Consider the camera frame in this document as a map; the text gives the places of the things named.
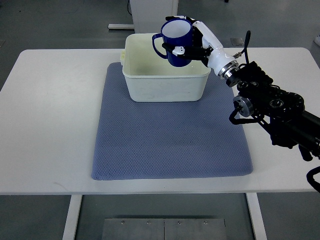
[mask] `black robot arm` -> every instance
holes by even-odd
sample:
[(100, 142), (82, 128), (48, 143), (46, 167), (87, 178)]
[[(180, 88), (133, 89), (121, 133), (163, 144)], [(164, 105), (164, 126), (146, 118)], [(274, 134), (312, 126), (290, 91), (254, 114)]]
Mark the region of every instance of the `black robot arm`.
[[(232, 78), (239, 82), (229, 118), (233, 124), (259, 123), (270, 134), (273, 145), (289, 149), (298, 145), (305, 161), (311, 161), (312, 155), (320, 157), (320, 118), (305, 110), (300, 95), (273, 85), (272, 78), (254, 61), (240, 67)], [(253, 119), (236, 119), (237, 113)], [(307, 180), (320, 192), (320, 183), (314, 179), (318, 173), (320, 167), (311, 170)]]

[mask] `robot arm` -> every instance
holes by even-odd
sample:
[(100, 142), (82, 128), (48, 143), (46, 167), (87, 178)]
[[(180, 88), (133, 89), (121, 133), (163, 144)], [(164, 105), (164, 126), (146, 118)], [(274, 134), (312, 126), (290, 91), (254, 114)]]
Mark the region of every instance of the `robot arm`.
[[(186, 16), (167, 17), (185, 18), (193, 26), (193, 46), (177, 46), (163, 43), (162, 46), (176, 56), (200, 60), (229, 87), (237, 85), (238, 95), (233, 99), (234, 111), (229, 120), (232, 124), (258, 123), (269, 134), (273, 145), (292, 149), (298, 145), (302, 158), (311, 161), (312, 155), (320, 158), (320, 118), (305, 111), (304, 99), (293, 92), (286, 92), (273, 85), (273, 79), (253, 61), (249, 62), (247, 47), (250, 31), (245, 38), (244, 50), (231, 56), (225, 53), (217, 37), (201, 21)], [(238, 65), (236, 57), (245, 53), (246, 64)], [(245, 118), (236, 119), (237, 114)], [(320, 183), (314, 175), (320, 173), (320, 166), (306, 175), (310, 185), (320, 192)]]
[(234, 56), (227, 54), (223, 45), (212, 33), (212, 31), (201, 21), (194, 20), (187, 16), (171, 16), (166, 20), (173, 18), (187, 19), (192, 23), (194, 29), (193, 46), (173, 46), (163, 43), (162, 46), (170, 53), (184, 59), (201, 60), (203, 64), (214, 70), (215, 75), (227, 81), (229, 87), (237, 84), (235, 81), (229, 81), (230, 76), (238, 70), (238, 63)]

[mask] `white plastic bin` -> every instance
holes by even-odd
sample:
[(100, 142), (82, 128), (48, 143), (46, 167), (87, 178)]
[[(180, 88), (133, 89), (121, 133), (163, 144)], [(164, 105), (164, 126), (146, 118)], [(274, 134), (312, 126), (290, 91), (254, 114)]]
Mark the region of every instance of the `white plastic bin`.
[[(154, 33), (138, 33), (127, 37), (122, 72), (130, 97), (136, 102), (197, 101), (204, 92), (210, 68), (201, 61), (174, 67), (159, 57), (152, 46)], [(157, 49), (165, 54), (162, 39)]]

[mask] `metal plate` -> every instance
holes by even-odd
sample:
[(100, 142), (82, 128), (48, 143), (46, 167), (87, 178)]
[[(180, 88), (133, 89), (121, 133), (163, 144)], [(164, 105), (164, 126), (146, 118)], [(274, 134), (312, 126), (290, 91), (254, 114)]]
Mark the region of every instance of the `metal plate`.
[(160, 218), (106, 218), (102, 240), (164, 240), (164, 227)]
[(109, 30), (135, 30), (135, 25), (133, 24), (109, 24)]
[(241, 37), (230, 38), (230, 40), (231, 40), (231, 43), (233, 46), (244, 46), (245, 45), (245, 43)]
[(102, 240), (227, 240), (224, 219), (106, 218)]
[(224, 219), (165, 219), (165, 240), (227, 240)]

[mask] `blue mat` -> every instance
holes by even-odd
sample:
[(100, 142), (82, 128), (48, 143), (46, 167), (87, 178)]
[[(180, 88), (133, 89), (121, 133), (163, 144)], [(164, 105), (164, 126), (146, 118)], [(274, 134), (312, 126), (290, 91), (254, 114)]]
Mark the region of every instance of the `blue mat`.
[(211, 71), (194, 102), (135, 102), (122, 66), (108, 67), (95, 142), (95, 180), (243, 176), (253, 171), (233, 91)]

